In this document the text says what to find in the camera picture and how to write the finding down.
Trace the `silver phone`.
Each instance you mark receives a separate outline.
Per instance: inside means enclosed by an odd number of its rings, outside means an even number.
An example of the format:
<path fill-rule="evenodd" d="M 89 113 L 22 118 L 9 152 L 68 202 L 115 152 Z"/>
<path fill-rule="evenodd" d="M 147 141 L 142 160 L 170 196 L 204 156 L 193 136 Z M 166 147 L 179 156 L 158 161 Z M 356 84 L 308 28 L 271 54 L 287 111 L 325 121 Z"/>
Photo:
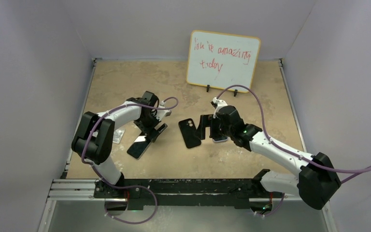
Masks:
<path fill-rule="evenodd" d="M 127 153 L 138 160 L 149 147 L 151 141 L 145 135 L 139 135 L 127 150 Z"/>

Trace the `lavender phone case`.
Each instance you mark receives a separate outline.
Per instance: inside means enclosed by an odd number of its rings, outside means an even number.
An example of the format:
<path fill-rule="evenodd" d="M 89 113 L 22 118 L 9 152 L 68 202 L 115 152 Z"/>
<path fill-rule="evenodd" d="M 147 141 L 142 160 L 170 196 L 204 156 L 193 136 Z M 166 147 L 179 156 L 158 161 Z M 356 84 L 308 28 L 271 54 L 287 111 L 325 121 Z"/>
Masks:
<path fill-rule="evenodd" d="M 227 136 L 220 136 L 220 137 L 213 138 L 212 141 L 214 143 L 223 143 L 223 142 L 228 141 L 228 137 Z"/>

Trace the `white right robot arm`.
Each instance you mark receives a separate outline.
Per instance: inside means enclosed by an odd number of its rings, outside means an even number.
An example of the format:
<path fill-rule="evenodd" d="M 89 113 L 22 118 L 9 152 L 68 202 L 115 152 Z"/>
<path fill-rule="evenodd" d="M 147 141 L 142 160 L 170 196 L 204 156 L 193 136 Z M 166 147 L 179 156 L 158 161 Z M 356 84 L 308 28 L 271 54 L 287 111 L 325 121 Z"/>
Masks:
<path fill-rule="evenodd" d="M 245 123 L 234 106 L 222 106 L 214 114 L 201 115 L 196 133 L 200 140 L 205 139 L 206 128 L 210 129 L 211 138 L 228 137 L 236 146 L 263 155 L 289 171 L 288 174 L 274 171 L 258 174 L 252 183 L 256 196 L 287 193 L 321 210 L 342 185 L 327 155 L 302 152 L 268 137 L 265 129 Z"/>

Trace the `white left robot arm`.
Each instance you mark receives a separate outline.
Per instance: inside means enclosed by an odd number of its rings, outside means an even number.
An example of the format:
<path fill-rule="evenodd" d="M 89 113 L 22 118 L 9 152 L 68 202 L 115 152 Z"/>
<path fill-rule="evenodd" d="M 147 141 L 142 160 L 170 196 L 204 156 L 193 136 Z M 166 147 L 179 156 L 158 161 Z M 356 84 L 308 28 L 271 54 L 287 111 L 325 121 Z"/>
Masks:
<path fill-rule="evenodd" d="M 166 101 L 146 91 L 142 97 L 129 98 L 120 106 L 111 110 L 82 115 L 77 131 L 71 143 L 71 149 L 77 153 L 82 163 L 88 164 L 107 184 L 106 192 L 114 198 L 125 191 L 124 175 L 115 166 L 110 154 L 114 133 L 122 126 L 133 122 L 141 133 L 127 150 L 135 159 L 139 159 L 151 143 L 167 128 L 162 119 L 171 115 L 171 107 Z"/>

